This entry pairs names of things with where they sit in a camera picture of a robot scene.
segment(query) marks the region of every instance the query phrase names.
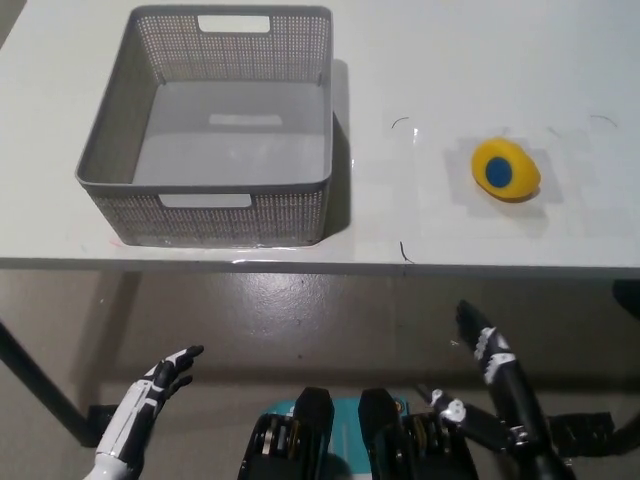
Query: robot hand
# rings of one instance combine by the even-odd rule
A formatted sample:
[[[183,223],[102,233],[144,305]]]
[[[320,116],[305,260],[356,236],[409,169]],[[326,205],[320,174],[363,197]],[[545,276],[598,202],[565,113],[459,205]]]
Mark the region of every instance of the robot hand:
[[[417,390],[440,417],[494,452],[506,452],[521,478],[572,480],[573,472],[553,450],[547,420],[505,338],[469,303],[458,306],[458,332],[480,365],[499,418],[442,390]]]
[[[156,417],[174,393],[191,383],[191,375],[180,374],[203,351],[202,346],[192,346],[170,355],[131,385],[102,436],[95,466],[85,480],[138,478]]]

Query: white table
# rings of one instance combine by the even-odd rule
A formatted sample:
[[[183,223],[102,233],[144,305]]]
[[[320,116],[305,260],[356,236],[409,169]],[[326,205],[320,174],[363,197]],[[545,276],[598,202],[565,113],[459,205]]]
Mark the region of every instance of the white table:
[[[640,273],[640,2],[318,2],[342,62],[351,221],[271,250],[124,246],[74,178],[141,3],[29,0],[0,51],[0,266]],[[471,178],[474,145],[503,134],[542,172],[527,203]]]

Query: white robotic hand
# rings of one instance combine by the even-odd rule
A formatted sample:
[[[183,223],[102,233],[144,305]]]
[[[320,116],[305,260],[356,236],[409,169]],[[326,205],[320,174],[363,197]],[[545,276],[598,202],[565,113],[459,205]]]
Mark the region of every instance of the white robotic hand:
[[[144,465],[156,417],[165,402],[181,387],[191,383],[191,375],[180,377],[204,351],[198,345],[161,360],[124,396],[96,450],[95,466],[85,480],[134,480]]]

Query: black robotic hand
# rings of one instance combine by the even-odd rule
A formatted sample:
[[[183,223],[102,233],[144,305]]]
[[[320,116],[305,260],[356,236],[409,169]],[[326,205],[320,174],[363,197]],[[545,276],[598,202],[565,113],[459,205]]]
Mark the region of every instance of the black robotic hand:
[[[553,449],[547,420],[505,338],[468,302],[457,313],[459,336],[480,365],[499,418],[442,390],[419,385],[418,393],[460,433],[512,456],[523,480],[575,480]]]

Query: gray plastic basket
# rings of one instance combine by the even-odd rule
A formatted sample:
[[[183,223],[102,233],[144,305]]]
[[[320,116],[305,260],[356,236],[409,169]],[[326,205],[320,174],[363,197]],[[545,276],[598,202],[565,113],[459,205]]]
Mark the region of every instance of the gray plastic basket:
[[[129,245],[316,243],[332,57],[325,8],[138,8],[76,176]]]

